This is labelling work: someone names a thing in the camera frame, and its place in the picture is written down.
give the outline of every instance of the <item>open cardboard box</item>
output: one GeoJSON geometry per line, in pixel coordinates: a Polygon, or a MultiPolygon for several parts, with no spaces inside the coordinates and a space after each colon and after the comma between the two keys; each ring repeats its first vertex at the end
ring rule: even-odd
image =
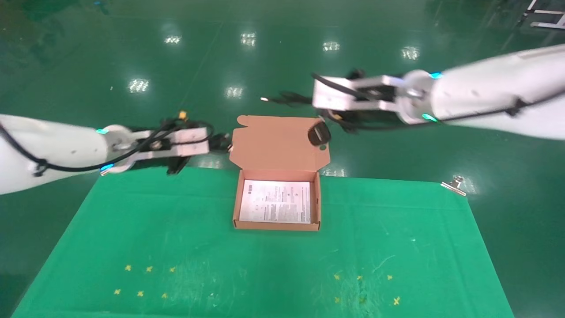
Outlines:
{"type": "Polygon", "coordinates": [[[321,224],[320,174],[329,163],[329,148],[310,144],[308,130],[317,118],[239,116],[245,127],[233,131],[229,159],[241,168],[233,226],[236,229],[318,231],[321,224]],[[310,224],[240,220],[245,180],[310,182],[310,224]]]}

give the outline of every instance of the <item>box flap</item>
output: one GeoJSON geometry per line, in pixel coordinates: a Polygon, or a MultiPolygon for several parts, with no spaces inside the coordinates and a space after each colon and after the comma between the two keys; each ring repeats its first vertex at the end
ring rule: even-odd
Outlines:
{"type": "Polygon", "coordinates": [[[308,140],[318,118],[242,115],[243,128],[233,130],[229,159],[242,169],[317,171],[329,163],[324,150],[308,140]]]}

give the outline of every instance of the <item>green tablecloth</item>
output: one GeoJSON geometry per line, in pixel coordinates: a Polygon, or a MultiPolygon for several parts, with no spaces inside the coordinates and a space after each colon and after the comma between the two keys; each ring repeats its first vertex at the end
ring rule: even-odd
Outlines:
{"type": "Polygon", "coordinates": [[[439,184],[322,177],[319,232],[236,230],[237,173],[100,178],[13,317],[512,317],[439,184]]]}

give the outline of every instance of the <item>reflective floor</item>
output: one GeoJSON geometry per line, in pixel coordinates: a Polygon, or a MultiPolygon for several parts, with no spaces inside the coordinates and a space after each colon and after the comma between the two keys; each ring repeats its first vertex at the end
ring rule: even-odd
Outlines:
{"type": "MultiPolygon", "coordinates": [[[[563,4],[546,2],[547,10],[563,4]]],[[[0,0],[0,113],[90,127],[153,126],[185,109],[229,132],[239,114],[312,116],[264,104],[309,94],[310,72],[440,71],[565,43],[515,28],[529,1],[0,0]]],[[[485,244],[516,317],[565,312],[562,142],[498,131],[333,130],[339,177],[466,178],[485,244]],[[411,164],[414,158],[418,164],[411,164]]],[[[191,165],[236,169],[226,157],[191,165]]],[[[0,317],[9,316],[96,175],[0,197],[0,317]]]]}

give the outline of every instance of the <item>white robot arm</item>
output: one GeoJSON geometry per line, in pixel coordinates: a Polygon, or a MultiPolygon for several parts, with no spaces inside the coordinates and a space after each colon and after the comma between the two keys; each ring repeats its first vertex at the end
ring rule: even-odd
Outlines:
{"type": "Polygon", "coordinates": [[[168,120],[158,130],[132,131],[0,115],[0,194],[93,171],[104,175],[167,165],[167,173],[176,174],[190,156],[208,153],[211,141],[217,148],[229,141],[213,133],[209,124],[182,119],[168,120]]]}
{"type": "MultiPolygon", "coordinates": [[[[299,102],[312,103],[343,127],[348,123],[338,113],[377,110],[396,113],[412,126],[445,122],[565,139],[565,45],[494,57],[442,74],[416,70],[402,78],[315,78],[313,98],[299,102]]],[[[0,115],[0,194],[90,171],[120,173],[160,158],[173,159],[169,172],[178,173],[190,156],[209,152],[213,134],[212,127],[179,126],[178,121],[134,132],[121,125],[96,130],[0,115]]],[[[309,132],[310,140],[328,142],[329,131],[323,136],[318,128],[309,132]]]]}
{"type": "Polygon", "coordinates": [[[336,113],[379,110],[396,113],[407,125],[436,121],[565,139],[565,45],[489,58],[441,74],[416,70],[402,78],[314,78],[312,104],[340,124],[336,113]]]}

